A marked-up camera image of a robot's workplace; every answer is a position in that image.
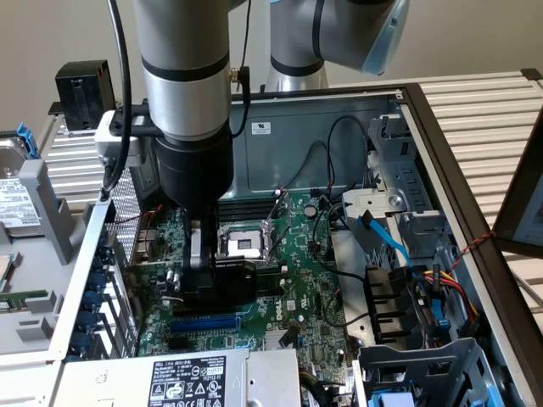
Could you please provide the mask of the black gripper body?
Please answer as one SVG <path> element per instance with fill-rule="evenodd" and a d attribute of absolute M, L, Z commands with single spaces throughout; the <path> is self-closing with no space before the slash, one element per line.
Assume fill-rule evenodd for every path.
<path fill-rule="evenodd" d="M 234 174 L 230 129 L 198 141 L 155 140 L 160 185 L 165 194 L 190 212 L 205 212 L 232 185 Z"/>

